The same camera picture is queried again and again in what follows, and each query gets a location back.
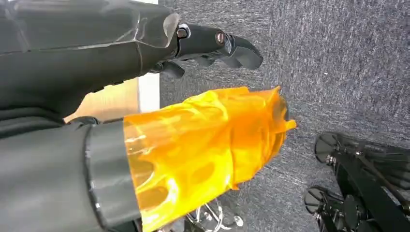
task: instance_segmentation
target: gray cuff band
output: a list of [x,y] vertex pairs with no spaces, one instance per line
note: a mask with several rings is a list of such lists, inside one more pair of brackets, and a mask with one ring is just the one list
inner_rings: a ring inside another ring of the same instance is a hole
[[103,226],[112,227],[141,217],[122,120],[91,129],[86,144],[86,164],[91,198]]

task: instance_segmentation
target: orange translucent sleeve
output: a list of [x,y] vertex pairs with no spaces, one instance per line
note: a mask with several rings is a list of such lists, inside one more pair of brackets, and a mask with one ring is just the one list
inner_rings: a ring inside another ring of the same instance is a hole
[[295,128],[279,87],[217,89],[124,118],[143,230],[150,232],[253,176]]

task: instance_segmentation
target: carpet floor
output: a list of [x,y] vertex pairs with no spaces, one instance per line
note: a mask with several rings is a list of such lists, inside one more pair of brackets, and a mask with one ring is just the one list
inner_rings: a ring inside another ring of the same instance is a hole
[[297,129],[254,179],[219,199],[247,232],[315,232],[303,205],[316,184],[337,191],[313,155],[315,137],[339,131],[410,148],[410,24],[405,0],[160,0],[183,22],[252,41],[264,56],[255,70],[185,62],[182,79],[162,76],[161,105],[209,89],[282,86]]

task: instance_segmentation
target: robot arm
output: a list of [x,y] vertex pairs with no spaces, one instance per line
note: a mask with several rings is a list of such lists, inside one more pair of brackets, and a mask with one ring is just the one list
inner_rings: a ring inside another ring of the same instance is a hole
[[[175,60],[207,66],[220,59],[229,67],[256,69],[263,59],[245,39],[173,24],[177,17],[160,6],[125,0],[40,3],[0,1],[0,9],[11,22],[39,19],[39,12],[57,22],[70,12],[80,20],[103,12],[108,22],[126,12],[134,20],[132,9],[139,9],[139,24],[131,37],[124,33],[128,26],[119,33],[103,28],[110,36],[100,41],[94,36],[102,33],[96,20],[78,28],[94,30],[84,41],[76,40],[71,28],[57,30],[68,39],[57,34],[49,43],[42,42],[48,37],[30,33],[52,31],[49,24],[39,27],[44,30],[29,30],[29,21],[25,28],[13,25],[24,40],[3,46],[0,54],[2,231],[99,232],[136,218],[142,218],[145,231],[157,229],[252,178],[295,127],[285,120],[286,104],[277,89],[250,93],[246,88],[211,91],[103,124],[65,125],[62,119],[89,92],[147,72],[181,77]],[[1,23],[7,30],[9,21]]]

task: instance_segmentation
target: black tripod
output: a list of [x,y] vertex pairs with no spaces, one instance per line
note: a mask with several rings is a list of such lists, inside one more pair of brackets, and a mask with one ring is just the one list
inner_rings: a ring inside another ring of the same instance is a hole
[[342,194],[307,189],[305,206],[321,232],[410,232],[410,202],[399,192],[410,189],[410,150],[327,132],[315,155],[333,168]]

